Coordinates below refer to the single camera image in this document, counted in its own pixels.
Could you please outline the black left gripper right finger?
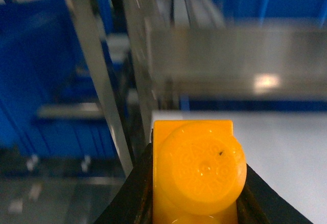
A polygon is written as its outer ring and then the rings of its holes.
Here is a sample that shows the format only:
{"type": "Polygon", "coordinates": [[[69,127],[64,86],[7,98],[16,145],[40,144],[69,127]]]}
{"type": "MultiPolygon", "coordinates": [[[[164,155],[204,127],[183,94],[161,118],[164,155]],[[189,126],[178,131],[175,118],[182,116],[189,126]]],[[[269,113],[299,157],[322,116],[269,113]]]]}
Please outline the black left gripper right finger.
{"type": "Polygon", "coordinates": [[[279,196],[249,165],[245,186],[237,199],[238,223],[309,223],[279,196]]]}

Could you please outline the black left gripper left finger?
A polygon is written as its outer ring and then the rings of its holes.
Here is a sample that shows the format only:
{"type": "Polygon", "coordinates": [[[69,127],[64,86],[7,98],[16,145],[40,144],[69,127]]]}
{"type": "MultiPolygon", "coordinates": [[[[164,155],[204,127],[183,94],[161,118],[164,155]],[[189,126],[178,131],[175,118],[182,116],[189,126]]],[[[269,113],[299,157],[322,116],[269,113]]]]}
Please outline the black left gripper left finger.
{"type": "Polygon", "coordinates": [[[149,143],[121,189],[95,223],[153,222],[153,144],[149,143]]]}

